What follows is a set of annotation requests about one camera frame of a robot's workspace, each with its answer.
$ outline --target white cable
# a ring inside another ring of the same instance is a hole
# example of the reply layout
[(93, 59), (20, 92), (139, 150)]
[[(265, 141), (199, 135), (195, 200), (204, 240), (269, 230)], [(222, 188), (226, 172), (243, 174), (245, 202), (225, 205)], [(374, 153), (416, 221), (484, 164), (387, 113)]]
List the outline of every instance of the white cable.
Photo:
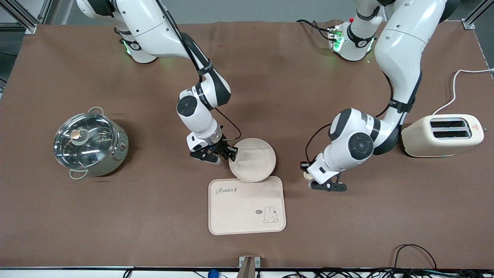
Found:
[(494, 72), (494, 68), (487, 69), (487, 70), (459, 70), (459, 71), (457, 71), (453, 77), (453, 99), (450, 102), (446, 103), (445, 105), (439, 107), (436, 111), (434, 111), (434, 113), (432, 113), (432, 115), (436, 115), (437, 112), (443, 110), (443, 108), (449, 106), (451, 103), (453, 103), (456, 100), (456, 77), (458, 76), (458, 74), (460, 74), (460, 72), (481, 73), (481, 72), (490, 72), (490, 71)]

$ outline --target round white plate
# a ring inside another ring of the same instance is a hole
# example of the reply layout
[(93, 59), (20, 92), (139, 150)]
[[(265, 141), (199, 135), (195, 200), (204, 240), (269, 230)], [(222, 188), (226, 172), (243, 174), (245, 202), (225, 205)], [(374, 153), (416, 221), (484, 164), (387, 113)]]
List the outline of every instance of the round white plate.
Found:
[(230, 160), (233, 174), (248, 183), (256, 183), (269, 177), (276, 165), (273, 148), (265, 141), (248, 138), (238, 142), (239, 148), (235, 162)]

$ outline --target gray floor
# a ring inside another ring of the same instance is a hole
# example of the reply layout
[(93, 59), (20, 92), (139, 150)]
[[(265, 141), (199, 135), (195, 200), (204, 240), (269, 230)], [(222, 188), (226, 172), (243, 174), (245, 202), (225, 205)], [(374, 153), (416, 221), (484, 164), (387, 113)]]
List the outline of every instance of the gray floor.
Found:
[[(458, 10), (450, 17), (458, 20), (465, 17), (480, 0), (463, 0)], [(355, 14), (355, 5), (350, 0), (169, 0), (165, 1), (178, 23), (211, 23), (217, 21), (269, 21), (293, 22), (297, 19), (328, 21), (347, 20)], [(74, 0), (60, 0), (53, 5), (52, 24), (104, 24), (87, 18), (78, 9)], [(475, 23), (477, 36), (487, 62), (494, 66), (494, 8), (491, 7)], [(22, 32), (0, 32), (0, 52), (17, 55)], [(15, 56), (0, 53), (0, 76), (8, 80)]]

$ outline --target black round joint cap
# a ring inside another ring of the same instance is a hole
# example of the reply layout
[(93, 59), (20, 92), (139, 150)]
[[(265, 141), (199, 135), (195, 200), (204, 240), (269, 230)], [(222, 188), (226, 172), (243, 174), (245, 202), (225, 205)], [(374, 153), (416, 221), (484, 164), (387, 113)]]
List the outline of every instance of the black round joint cap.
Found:
[(348, 149), (353, 158), (363, 160), (372, 154), (374, 142), (370, 136), (365, 133), (355, 133), (348, 140)]
[(177, 103), (177, 112), (184, 117), (194, 114), (196, 108), (197, 99), (191, 95), (181, 98)]

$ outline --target lid knob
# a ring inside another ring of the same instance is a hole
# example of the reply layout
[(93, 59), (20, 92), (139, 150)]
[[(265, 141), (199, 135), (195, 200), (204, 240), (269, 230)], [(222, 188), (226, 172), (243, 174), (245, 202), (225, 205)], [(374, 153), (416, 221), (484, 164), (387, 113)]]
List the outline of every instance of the lid knob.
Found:
[(72, 140), (77, 140), (77, 139), (81, 138), (81, 136), (82, 136), (82, 132), (78, 129), (76, 129), (70, 133), (70, 138)]

